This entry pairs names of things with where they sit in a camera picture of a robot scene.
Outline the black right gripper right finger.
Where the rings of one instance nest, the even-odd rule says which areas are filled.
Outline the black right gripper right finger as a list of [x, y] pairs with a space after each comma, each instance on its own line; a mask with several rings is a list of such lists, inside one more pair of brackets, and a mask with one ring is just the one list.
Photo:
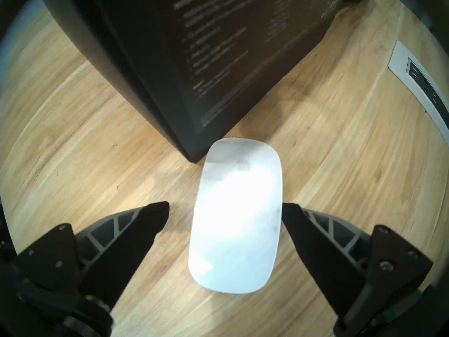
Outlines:
[[335, 336], [388, 335], [422, 298], [433, 261], [387, 225], [371, 234], [334, 215], [283, 203], [295, 250], [337, 316]]

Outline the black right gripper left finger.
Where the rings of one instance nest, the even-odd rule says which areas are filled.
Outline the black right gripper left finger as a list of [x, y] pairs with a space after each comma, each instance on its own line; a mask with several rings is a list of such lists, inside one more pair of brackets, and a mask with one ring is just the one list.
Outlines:
[[111, 311], [169, 218], [167, 201], [55, 226], [10, 262], [10, 336], [111, 336]]

